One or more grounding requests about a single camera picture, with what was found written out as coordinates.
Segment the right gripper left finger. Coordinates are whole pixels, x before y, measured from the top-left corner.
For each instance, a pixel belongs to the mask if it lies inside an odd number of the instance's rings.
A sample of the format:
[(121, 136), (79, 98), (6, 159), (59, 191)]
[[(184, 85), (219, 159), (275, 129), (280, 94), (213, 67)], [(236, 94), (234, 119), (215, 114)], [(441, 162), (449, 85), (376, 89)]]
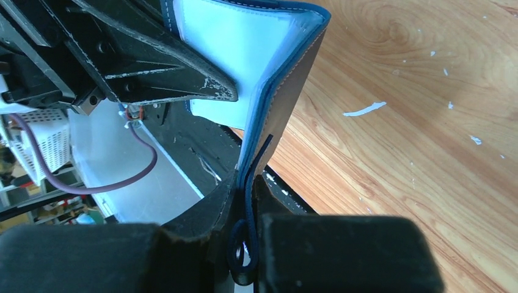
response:
[(1, 235), (2, 292), (233, 292), (235, 176), (173, 220), (20, 225)]

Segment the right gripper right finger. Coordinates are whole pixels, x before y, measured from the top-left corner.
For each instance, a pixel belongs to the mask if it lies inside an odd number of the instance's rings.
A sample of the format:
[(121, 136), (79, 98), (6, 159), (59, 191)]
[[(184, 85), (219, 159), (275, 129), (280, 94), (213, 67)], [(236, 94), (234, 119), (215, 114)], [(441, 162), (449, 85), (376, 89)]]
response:
[(255, 292), (443, 292), (421, 229), (396, 216), (296, 214), (254, 182)]

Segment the blue card holder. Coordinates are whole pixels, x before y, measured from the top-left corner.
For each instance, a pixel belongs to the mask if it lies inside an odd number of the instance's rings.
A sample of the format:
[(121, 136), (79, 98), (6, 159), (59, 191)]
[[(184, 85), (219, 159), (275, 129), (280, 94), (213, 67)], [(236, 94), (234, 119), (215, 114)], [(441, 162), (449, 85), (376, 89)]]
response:
[(236, 284), (257, 277), (259, 243), (252, 189), (282, 137), (331, 19), (297, 1), (162, 1), (164, 24), (236, 82), (235, 106), (194, 101), (193, 115), (244, 137), (234, 180), (238, 220), (226, 259)]

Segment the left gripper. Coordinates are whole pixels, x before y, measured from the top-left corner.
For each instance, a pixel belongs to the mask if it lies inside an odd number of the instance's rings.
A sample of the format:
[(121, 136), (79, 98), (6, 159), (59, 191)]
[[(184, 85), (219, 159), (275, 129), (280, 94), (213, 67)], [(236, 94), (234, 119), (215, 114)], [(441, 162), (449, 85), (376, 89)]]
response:
[(120, 103), (235, 102), (232, 78), (171, 29), (161, 1), (1, 1), (1, 113), (72, 109), (89, 115), (105, 90)]

